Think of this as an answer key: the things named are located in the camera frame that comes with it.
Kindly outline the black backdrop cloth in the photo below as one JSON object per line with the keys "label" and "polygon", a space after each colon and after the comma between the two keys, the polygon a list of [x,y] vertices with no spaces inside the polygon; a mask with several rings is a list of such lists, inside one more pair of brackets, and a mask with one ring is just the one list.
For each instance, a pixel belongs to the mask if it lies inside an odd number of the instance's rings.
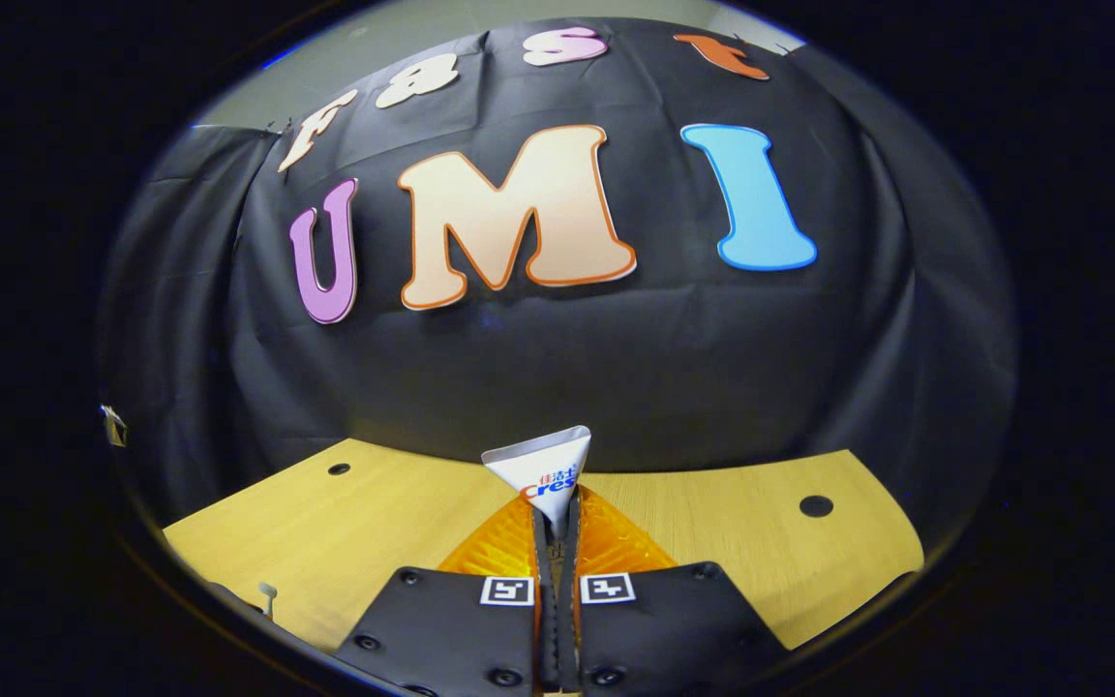
{"label": "black backdrop cloth", "polygon": [[817,45],[562,17],[194,125],[107,256],[99,397],[167,525],[338,441],[457,462],[571,425],[597,472],[849,449],[929,556],[1019,377],[1004,248],[944,147]]}

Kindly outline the wooden desktop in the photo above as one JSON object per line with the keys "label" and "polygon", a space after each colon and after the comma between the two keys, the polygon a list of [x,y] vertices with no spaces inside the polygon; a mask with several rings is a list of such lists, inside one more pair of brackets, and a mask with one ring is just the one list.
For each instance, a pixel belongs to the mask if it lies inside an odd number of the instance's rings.
{"label": "wooden desktop", "polygon": [[[720,564],[787,648],[918,572],[915,526],[850,451],[735,469],[597,473],[581,482],[673,561]],[[437,568],[507,485],[482,465],[342,441],[174,522],[166,541],[198,575],[332,652],[399,567]]]}

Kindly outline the white toothpaste tube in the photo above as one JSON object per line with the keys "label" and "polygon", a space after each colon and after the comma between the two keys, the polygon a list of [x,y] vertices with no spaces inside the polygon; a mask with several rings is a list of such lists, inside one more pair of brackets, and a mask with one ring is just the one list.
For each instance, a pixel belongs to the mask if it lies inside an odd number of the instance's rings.
{"label": "white toothpaste tube", "polygon": [[518,498],[539,511],[549,530],[561,534],[590,445],[591,430],[585,425],[575,425],[484,451],[481,462],[510,485]]}

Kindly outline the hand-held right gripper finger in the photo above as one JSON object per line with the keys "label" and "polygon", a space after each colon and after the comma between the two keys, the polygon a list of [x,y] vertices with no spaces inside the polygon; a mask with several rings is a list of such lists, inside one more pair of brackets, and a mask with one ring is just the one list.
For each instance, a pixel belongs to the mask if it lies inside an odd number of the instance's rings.
{"label": "hand-held right gripper finger", "polygon": [[439,567],[395,569],[337,660],[424,697],[541,697],[558,674],[545,533],[513,498]]}
{"label": "hand-held right gripper finger", "polygon": [[786,656],[723,565],[673,561],[590,488],[568,524],[558,657],[583,697],[741,697]]}

